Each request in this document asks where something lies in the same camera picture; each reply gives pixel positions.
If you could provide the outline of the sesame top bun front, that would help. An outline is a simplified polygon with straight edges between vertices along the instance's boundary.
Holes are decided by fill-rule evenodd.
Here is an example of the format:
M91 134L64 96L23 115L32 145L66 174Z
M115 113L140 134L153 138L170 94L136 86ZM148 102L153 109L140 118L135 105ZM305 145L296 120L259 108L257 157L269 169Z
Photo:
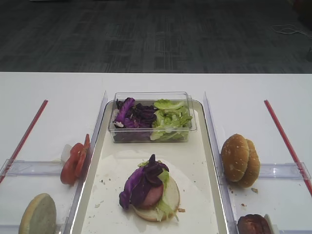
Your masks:
M221 149L225 177L232 182L239 181L247 170L249 146L240 134L230 136Z

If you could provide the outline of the sesame bun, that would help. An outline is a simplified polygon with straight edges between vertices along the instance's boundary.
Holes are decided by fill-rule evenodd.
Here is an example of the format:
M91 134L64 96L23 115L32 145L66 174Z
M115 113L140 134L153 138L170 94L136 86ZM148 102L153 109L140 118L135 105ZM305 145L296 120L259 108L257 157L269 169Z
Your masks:
M246 141L249 147L249 161L244 176L238 182L242 188L251 187L258 179L260 171L260 161L254 143L249 139L246 139Z
M239 181L247 170L249 146L240 134L230 136L221 149L225 177L232 182Z

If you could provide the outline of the rear tomato slice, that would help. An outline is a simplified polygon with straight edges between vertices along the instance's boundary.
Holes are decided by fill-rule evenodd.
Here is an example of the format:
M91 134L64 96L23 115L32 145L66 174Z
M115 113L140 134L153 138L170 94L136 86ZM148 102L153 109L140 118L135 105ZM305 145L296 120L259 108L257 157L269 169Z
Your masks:
M89 134L87 134L85 137L85 141L84 141L84 145L82 147L82 150L79 153L79 158L78 158L77 166L75 169L75 176L76 177L80 177L82 167L84 165L84 161L86 159L86 155L87 155L87 152L89 150L89 147L90 147L90 137L89 137Z

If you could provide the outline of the tomato slice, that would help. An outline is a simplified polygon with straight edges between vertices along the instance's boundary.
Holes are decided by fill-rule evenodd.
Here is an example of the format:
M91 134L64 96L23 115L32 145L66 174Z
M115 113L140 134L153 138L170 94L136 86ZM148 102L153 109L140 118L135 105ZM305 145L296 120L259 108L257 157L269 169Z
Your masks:
M86 155L87 155L87 152L89 150L89 147L90 147L90 137L89 137L89 134L87 134L85 137L85 141L84 141L84 145L82 147L82 150L79 153L79 158L78 158L77 166L75 169L75 176L76 177L80 177L82 167L84 165L84 161L86 159Z
M60 174L60 180L63 184L74 185L77 176L75 175L75 169L77 167L78 160L80 158L80 151L83 145L81 143L75 144L70 150L70 157L63 166Z

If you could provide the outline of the shredded lettuce on burger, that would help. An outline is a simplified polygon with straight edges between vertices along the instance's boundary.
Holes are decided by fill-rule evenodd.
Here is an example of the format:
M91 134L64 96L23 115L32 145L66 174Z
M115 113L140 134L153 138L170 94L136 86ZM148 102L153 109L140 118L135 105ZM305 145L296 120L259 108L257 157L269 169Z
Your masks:
M134 207L134 211L145 220L162 222L173 216L177 217L180 192L168 169L163 168L162 173L157 178L162 184L158 187L152 187L143 203Z

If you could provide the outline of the front tomato slice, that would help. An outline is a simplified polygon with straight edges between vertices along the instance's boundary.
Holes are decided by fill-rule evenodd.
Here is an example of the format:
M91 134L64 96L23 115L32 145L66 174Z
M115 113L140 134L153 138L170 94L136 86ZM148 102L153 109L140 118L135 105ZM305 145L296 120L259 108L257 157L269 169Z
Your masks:
M83 145L81 143L75 144L70 150L70 157L63 166L60 174L60 180L63 184L74 185L77 176L75 175L75 169L77 167L78 160L80 158L80 151Z

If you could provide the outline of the dark meat patty front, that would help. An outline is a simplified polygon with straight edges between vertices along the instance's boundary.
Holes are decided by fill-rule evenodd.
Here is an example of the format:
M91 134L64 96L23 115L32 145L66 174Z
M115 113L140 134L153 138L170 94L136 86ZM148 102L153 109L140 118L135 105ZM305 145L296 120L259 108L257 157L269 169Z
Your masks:
M271 234L268 222L259 214L241 216L237 227L240 234Z

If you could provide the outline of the white stopper behind patties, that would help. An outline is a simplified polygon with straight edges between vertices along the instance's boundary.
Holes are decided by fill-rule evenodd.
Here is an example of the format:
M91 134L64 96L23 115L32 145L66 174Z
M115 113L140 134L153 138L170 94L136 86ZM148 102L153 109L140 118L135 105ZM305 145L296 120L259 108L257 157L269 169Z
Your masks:
M278 226L276 224L273 224L273 222L271 221L271 218L268 214L264 215L264 218L266 219L270 230L271 230L271 234L280 234Z

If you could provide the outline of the purple cabbage in container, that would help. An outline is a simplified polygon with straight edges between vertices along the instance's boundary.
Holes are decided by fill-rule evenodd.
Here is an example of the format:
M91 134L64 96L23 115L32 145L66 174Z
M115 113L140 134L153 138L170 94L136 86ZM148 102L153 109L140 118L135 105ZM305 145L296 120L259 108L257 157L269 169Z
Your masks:
M114 136L115 142L141 142L150 139L150 131L141 131L141 128L152 128L156 120L156 110L152 105L135 104L132 97L124 101L116 100L118 114L113 124L118 132Z

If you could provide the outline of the white stopper behind tomatoes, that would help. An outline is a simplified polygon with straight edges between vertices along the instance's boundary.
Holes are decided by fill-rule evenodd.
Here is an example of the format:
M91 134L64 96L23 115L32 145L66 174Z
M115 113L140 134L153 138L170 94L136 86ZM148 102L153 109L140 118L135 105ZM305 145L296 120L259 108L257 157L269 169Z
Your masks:
M60 157L63 163L65 163L69 159L71 149L72 149L72 146L69 144L66 144L64 146L63 151L61 153L61 157Z

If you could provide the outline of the cream metal serving tray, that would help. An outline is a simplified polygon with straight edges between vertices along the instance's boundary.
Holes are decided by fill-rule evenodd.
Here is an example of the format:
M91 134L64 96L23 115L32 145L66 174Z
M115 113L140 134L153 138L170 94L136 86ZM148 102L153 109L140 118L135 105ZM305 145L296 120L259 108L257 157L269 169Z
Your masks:
M105 109L76 219L74 234L224 234L214 162L202 106L194 102L197 130L187 142L114 143L108 123L113 103ZM184 212L168 221L149 222L134 210L124 211L119 193L138 164L155 154L165 163L180 191Z

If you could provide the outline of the left clear acrylic divider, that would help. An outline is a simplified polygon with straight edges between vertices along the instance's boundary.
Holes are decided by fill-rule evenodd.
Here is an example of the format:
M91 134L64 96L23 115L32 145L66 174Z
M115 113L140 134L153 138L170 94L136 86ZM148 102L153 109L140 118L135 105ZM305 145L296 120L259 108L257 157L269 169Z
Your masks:
M87 178L88 175L88 171L90 168L90 164L92 161L92 157L93 157L93 153L94 153L94 149L97 143L97 139L98 139L98 135L100 132L100 128L101 128L101 124L102 124L102 120L103 120L103 115L105 113L105 106L108 102L108 97L107 97L107 92L104 92L103 98L102 98L102 102L101 102L101 106L100 106L100 110L99 110L99 114L97 117L97 121L95 124L95 128L91 137L91 142L90 142L90 147L87 151L86 154L86 159L84 161L82 170L81 170L81 177L78 180L78 185L75 191L75 195L72 201L72 205L69 211L69 214L66 218L66 222L63 225L63 228L60 232L60 234L71 234L73 231L73 226L74 226L74 222L78 213L78 208L80 205L80 201L82 198L82 193L85 187L85 180Z

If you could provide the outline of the clear holder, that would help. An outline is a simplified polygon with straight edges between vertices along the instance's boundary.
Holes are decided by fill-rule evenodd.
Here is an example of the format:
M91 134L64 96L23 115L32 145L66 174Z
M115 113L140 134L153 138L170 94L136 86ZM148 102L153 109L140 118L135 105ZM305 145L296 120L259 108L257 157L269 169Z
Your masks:
M3 164L1 176L60 176L61 161L25 161L7 159Z
M258 178L310 180L311 175L303 162L284 164L261 164Z

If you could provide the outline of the pale bun half left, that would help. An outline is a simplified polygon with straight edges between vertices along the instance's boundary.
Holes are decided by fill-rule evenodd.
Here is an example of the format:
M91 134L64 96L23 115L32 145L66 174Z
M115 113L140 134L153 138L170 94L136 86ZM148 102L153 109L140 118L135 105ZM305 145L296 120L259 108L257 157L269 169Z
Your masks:
M19 234L54 234L57 211L47 193L35 196L28 204L19 225Z

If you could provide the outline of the right red tape strip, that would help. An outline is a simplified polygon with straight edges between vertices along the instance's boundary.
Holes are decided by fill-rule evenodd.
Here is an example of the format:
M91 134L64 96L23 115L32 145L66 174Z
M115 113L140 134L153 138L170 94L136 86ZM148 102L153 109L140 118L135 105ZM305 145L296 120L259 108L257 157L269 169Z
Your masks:
M301 175L302 175L302 177L304 179L305 185L306 185L309 193L312 194L311 180L308 179L307 172L303 168L303 163L300 162L300 160L299 160L299 158L298 158L298 156L297 156L293 146L291 145L291 142L289 141L289 139L288 139L288 137L287 137L287 135L286 135L286 133L285 133L285 131L284 131L280 121L278 120L278 118L277 118L277 116L276 116L272 106L270 105L269 101L268 100L264 100L264 103L265 103L265 105L266 105L266 107L267 107L267 109L268 109L268 111L269 111L269 113L270 113L270 115L271 115L271 117L272 117L272 119L273 119L273 121L274 121L274 123L275 123L275 125L276 125L276 127L277 127L277 129L278 129L278 131L279 131L279 133L280 133L280 135L281 135L281 137L282 137L282 139L283 139L287 149L288 149L288 151L289 151L289 153L291 154L293 161L297 165L297 167L299 169L299 172L301 173Z

